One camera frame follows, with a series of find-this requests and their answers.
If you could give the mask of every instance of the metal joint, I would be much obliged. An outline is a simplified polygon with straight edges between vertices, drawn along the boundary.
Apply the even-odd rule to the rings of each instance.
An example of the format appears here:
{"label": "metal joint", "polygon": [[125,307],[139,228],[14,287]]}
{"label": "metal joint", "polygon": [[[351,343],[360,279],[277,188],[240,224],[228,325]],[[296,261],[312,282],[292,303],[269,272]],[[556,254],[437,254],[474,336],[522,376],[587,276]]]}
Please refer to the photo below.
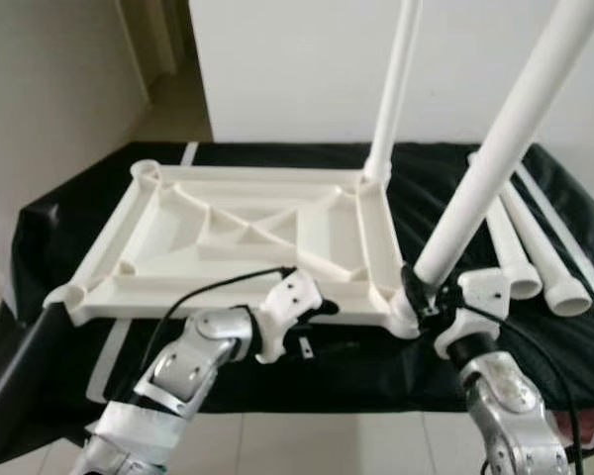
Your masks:
{"label": "metal joint", "polygon": [[477,379],[467,392],[491,470],[502,475],[569,474],[563,446],[545,418],[544,400],[509,353],[471,360],[460,372]]}
{"label": "metal joint", "polygon": [[198,311],[187,319],[179,339],[168,344],[135,387],[135,393],[190,419],[198,412],[229,360],[250,347],[252,323],[245,309]]}

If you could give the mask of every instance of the white stripe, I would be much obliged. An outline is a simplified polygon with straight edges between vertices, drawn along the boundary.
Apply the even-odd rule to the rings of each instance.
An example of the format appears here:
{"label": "white stripe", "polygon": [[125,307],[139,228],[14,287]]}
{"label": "white stripe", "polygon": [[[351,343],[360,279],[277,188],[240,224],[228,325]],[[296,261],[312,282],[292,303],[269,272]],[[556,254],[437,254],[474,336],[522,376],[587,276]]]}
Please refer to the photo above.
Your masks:
{"label": "white stripe", "polygon": [[198,149],[198,142],[190,142],[187,144],[187,148],[185,152],[182,154],[182,158],[180,159],[180,164],[182,166],[191,166],[194,162],[194,156],[196,155],[196,150]]}
{"label": "white stripe", "polygon": [[108,333],[108,339],[99,353],[99,359],[95,364],[90,381],[88,381],[88,388],[86,388],[86,398],[95,403],[105,404],[108,401],[103,396],[103,392],[108,384],[110,373],[117,362],[119,352],[123,347],[123,342],[126,340],[128,330],[130,329],[130,319],[117,319],[115,324]]}
{"label": "white stripe", "polygon": [[537,205],[544,213],[545,218],[549,222],[550,226],[561,240],[567,251],[570,253],[577,267],[590,284],[592,291],[594,292],[594,264],[585,255],[583,249],[578,244],[572,232],[567,228],[561,217],[558,215],[552,203],[548,200],[542,189],[539,187],[537,182],[533,179],[528,170],[524,165],[517,167],[517,176],[521,178],[526,185],[526,189],[529,191]]}

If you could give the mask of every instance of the white plastic part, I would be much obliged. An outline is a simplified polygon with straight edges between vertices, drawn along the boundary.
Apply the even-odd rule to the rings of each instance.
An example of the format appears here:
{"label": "white plastic part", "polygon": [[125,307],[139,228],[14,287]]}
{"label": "white plastic part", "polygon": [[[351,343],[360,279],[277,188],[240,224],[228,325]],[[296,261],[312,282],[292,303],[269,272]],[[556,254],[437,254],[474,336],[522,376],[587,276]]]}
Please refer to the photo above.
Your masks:
{"label": "white plastic part", "polygon": [[378,109],[374,140],[363,173],[369,181],[387,184],[391,178],[391,156],[403,109],[414,43],[420,24],[423,0],[402,0],[385,88]]}
{"label": "white plastic part", "polygon": [[[464,302],[502,320],[508,317],[510,282],[498,268],[464,272],[457,279]],[[434,349],[440,358],[448,359],[446,349],[457,339],[473,333],[499,336],[499,325],[467,309],[457,309],[453,324],[438,335]]]}
{"label": "white plastic part", "polygon": [[560,317],[574,317],[586,312],[592,305],[592,299],[583,284],[570,275],[544,230],[512,184],[508,183],[502,190],[502,201],[540,272],[544,282],[545,301],[552,312]]}
{"label": "white plastic part", "polygon": [[297,324],[297,319],[309,310],[317,310],[324,303],[315,279],[297,270],[275,285],[255,312],[261,333],[261,353],[255,356],[260,363],[274,363],[284,354],[284,337]]}
{"label": "white plastic part", "polygon": [[550,227],[554,230],[563,246],[572,256],[576,266],[585,277],[588,285],[592,289],[594,295],[594,263],[587,257],[572,232],[567,228],[565,222],[561,219],[556,209],[552,206],[547,196],[539,187],[537,182],[533,179],[531,174],[526,170],[524,165],[517,167],[517,176],[522,180],[524,186],[533,197],[533,200],[539,206],[544,214]]}
{"label": "white plastic part", "polygon": [[416,274],[430,287],[440,286],[462,256],[593,30],[594,0],[559,1],[416,262]]}
{"label": "white plastic part", "polygon": [[[382,326],[404,337],[389,310],[403,259],[380,184],[361,170],[132,166],[133,182],[77,271],[46,298],[76,325],[92,318],[159,318],[182,295],[279,265],[311,274],[337,315],[317,324]],[[269,275],[185,302],[192,309],[256,307]]]}
{"label": "white plastic part", "polygon": [[[476,153],[468,160],[471,162]],[[504,275],[511,283],[511,298],[526,300],[535,297],[542,290],[542,280],[535,267],[530,264],[524,248],[519,241],[515,228],[506,214],[499,198],[486,213],[486,226],[493,241],[493,247]]]}

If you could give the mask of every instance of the white wall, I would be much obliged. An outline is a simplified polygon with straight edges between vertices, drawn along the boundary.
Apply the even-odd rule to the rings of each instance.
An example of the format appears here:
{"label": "white wall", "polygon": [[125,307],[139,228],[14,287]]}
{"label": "white wall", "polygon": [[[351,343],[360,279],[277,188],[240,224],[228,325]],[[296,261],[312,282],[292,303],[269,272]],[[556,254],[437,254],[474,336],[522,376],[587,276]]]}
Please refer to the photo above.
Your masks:
{"label": "white wall", "polygon": [[[371,139],[400,0],[190,5],[216,141]],[[553,5],[425,0],[398,139],[483,139]],[[594,195],[594,38],[539,139]]]}
{"label": "white wall", "polygon": [[145,104],[112,0],[0,0],[0,269],[18,210],[118,145]]}

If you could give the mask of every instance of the doorway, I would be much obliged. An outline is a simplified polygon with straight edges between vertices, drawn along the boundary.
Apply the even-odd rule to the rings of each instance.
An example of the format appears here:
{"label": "doorway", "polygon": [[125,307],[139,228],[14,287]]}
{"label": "doorway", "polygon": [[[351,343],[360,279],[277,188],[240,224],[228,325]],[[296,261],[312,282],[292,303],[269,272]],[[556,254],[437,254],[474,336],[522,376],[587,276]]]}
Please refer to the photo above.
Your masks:
{"label": "doorway", "polygon": [[210,142],[198,53],[187,0],[117,0],[150,108],[140,142]]}

